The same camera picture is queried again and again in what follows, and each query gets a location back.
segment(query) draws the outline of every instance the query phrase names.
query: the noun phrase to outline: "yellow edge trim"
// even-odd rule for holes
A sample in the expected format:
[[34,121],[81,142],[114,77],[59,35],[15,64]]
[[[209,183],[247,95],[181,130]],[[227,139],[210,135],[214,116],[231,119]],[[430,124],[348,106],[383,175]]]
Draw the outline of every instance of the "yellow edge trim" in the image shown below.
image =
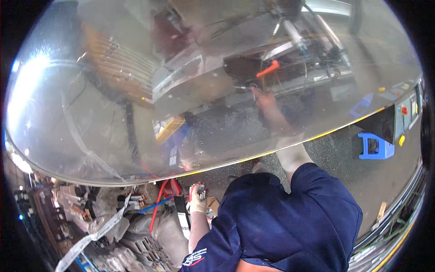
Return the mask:
[[166,125],[166,127],[163,128],[162,131],[157,135],[156,140],[158,140],[162,134],[167,130],[167,128],[174,122],[175,118],[172,118],[172,120],[169,122],[169,124]]
[[156,181],[165,180],[165,179],[170,179],[170,178],[180,178],[180,177],[185,177],[185,176],[189,176],[189,175],[198,174],[198,173],[206,172],[206,171],[209,171],[209,170],[217,169],[217,168],[220,168],[220,167],[225,167],[225,166],[229,166],[229,165],[234,165],[234,164],[236,164],[236,163],[241,163],[241,162],[244,162],[244,161],[253,160],[253,159],[256,159],[256,158],[259,158],[259,157],[263,157],[263,156],[266,156],[266,155],[270,155],[270,154],[275,153],[276,151],[280,151],[280,150],[283,150],[283,149],[289,148],[289,147],[291,147],[291,146],[295,146],[295,145],[298,145],[298,144],[302,144],[302,143],[305,143],[305,142],[312,141],[312,140],[315,140],[315,139],[317,139],[317,138],[323,137],[323,136],[325,136],[325,135],[328,135],[328,134],[330,134],[330,133],[332,133],[332,132],[335,132],[335,131],[337,131],[337,130],[339,130],[339,129],[342,129],[342,128],[345,128],[345,127],[347,127],[347,126],[350,126],[351,124],[355,124],[355,123],[357,123],[357,122],[359,122],[359,121],[361,121],[361,120],[363,120],[363,119],[365,119],[365,118],[367,118],[367,117],[369,117],[369,116],[372,116],[372,115],[374,115],[374,114],[376,114],[376,113],[378,113],[378,112],[380,112],[380,111],[382,111],[382,110],[384,110],[384,109],[385,109],[385,107],[382,107],[382,108],[380,108],[380,109],[378,109],[378,110],[375,110],[375,111],[372,112],[372,113],[369,113],[369,114],[366,114],[366,115],[364,115],[364,116],[361,116],[360,118],[358,118],[358,119],[356,119],[356,120],[353,120],[353,121],[350,122],[350,123],[347,123],[347,124],[345,124],[345,125],[342,125],[342,126],[340,126],[340,127],[338,127],[338,128],[331,129],[331,130],[329,130],[329,131],[327,131],[327,132],[324,132],[324,133],[322,133],[322,134],[316,135],[316,136],[314,136],[314,137],[308,138],[308,139],[305,140],[305,141],[302,141],[302,142],[299,142],[299,143],[296,143],[296,144],[291,144],[291,145],[286,146],[286,147],[284,147],[284,148],[279,148],[279,149],[276,149],[276,150],[268,151],[268,152],[261,153],[261,154],[258,154],[258,155],[255,155],[255,156],[251,156],[251,157],[248,157],[248,158],[244,158],[244,159],[241,159],[241,160],[238,160],[238,161],[228,162],[228,163],[223,164],[223,165],[214,166],[214,167],[209,167],[209,168],[206,168],[206,169],[201,169],[201,170],[197,170],[197,171],[193,171],[193,172],[189,172],[189,173],[185,173],[185,174],[180,174],[180,175],[174,175],[174,176],[166,177],[166,178],[157,178],[157,179],[150,180],[150,181],[148,181],[148,182],[151,183],[151,182],[156,182]]
[[371,272],[378,271],[388,260],[393,256],[393,254],[397,251],[397,249],[400,247],[400,245],[403,243],[405,238],[408,236],[409,232],[411,231],[412,227],[414,226],[414,222],[409,226],[408,230],[405,232],[405,235],[403,235],[402,239],[400,239],[399,243],[393,248],[393,250],[390,252],[390,254],[385,257],[385,259],[382,260],[382,262],[375,267]]

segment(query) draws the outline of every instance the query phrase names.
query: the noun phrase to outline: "work glove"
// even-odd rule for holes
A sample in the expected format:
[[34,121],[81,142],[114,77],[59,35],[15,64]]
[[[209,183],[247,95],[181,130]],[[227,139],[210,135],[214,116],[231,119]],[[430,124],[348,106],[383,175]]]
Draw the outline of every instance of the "work glove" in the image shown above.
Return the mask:
[[198,194],[199,185],[195,184],[190,187],[189,197],[190,197],[190,213],[200,212],[205,214],[207,211],[207,196],[204,194],[204,199]]

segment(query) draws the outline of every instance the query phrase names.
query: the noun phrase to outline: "blue cable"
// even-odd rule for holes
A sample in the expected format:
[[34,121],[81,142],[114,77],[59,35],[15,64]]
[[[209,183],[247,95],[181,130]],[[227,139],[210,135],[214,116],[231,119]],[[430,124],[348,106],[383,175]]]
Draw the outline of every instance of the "blue cable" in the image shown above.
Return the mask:
[[171,196],[170,198],[167,198],[167,199],[165,199],[165,200],[162,200],[162,201],[160,201],[160,202],[157,202],[157,203],[154,204],[154,205],[151,205],[151,206],[149,206],[149,207],[146,207],[145,209],[140,210],[139,213],[144,213],[144,212],[148,211],[149,209],[152,209],[152,208],[154,208],[154,207],[157,207],[158,205],[163,204],[163,203],[165,203],[166,201],[170,201],[170,200],[172,200],[172,199],[174,199],[173,196]]

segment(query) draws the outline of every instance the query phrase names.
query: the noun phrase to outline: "red cable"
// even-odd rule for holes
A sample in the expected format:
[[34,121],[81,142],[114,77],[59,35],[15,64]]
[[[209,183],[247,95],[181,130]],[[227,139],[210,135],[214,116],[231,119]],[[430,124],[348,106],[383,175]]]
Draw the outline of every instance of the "red cable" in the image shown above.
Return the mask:
[[[158,202],[160,201],[160,198],[162,197],[162,193],[163,193],[164,187],[165,187],[165,185],[167,184],[168,181],[169,181],[169,179],[165,180],[165,181],[163,182],[162,186],[160,187],[159,196],[157,197],[157,201],[156,201],[156,203],[158,203]],[[153,217],[151,218],[150,234],[151,234],[151,232],[153,231],[154,220],[156,219],[157,209],[158,209],[158,206],[156,206],[156,207],[154,208]]]

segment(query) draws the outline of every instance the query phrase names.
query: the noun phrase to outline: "yellow button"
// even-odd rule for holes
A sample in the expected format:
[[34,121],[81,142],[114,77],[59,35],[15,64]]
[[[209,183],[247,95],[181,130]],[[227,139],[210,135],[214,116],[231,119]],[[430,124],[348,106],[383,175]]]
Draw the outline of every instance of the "yellow button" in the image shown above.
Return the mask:
[[402,146],[404,141],[405,141],[405,135],[400,136],[399,146]]

